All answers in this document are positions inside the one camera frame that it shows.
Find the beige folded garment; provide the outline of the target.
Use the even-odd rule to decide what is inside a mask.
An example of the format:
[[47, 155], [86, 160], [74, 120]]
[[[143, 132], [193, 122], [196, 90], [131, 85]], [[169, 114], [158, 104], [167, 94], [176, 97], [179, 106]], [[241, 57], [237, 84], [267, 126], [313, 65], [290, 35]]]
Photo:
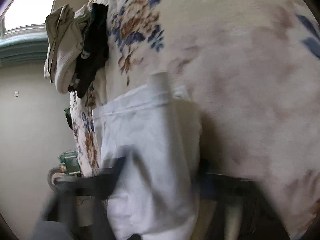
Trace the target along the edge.
[[44, 78], [66, 94], [75, 74], [76, 58], [84, 47], [84, 31], [91, 13], [86, 5], [77, 12], [67, 4], [46, 17], [48, 51], [44, 63]]

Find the window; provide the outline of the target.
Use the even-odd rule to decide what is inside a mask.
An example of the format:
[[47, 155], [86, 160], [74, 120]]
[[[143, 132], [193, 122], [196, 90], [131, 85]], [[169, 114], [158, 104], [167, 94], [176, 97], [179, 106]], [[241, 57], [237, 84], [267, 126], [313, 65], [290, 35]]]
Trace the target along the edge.
[[15, 35], [43, 33], [46, 17], [55, 0], [13, 0], [1, 19], [1, 39]]

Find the black folded garment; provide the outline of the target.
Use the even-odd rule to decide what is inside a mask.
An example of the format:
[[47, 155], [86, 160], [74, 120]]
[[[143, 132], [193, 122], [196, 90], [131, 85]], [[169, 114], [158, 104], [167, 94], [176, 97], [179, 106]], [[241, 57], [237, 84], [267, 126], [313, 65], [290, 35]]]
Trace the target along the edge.
[[85, 96], [97, 71], [109, 58], [107, 15], [108, 5], [92, 4], [90, 21], [84, 32], [83, 49], [76, 58], [75, 73], [68, 87], [68, 91], [76, 92], [80, 99]]

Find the floral fleece bed blanket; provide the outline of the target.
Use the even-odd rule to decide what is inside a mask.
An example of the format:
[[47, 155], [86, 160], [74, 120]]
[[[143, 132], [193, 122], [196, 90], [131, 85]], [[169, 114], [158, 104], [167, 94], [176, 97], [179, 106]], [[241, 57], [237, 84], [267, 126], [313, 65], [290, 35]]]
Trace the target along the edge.
[[92, 110], [161, 70], [201, 110], [202, 152], [259, 181], [291, 239], [319, 217], [319, 11], [310, 0], [89, 0], [108, 5], [110, 58], [71, 94], [85, 176], [101, 153]]

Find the white small garment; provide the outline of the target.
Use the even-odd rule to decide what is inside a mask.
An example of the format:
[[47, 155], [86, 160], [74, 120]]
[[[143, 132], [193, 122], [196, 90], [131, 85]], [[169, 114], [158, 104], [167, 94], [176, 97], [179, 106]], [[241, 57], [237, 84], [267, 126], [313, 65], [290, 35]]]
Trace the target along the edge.
[[199, 163], [199, 109], [183, 87], [160, 72], [147, 83], [96, 108], [101, 164], [125, 157], [107, 204], [117, 239], [189, 239], [199, 214], [191, 180]]

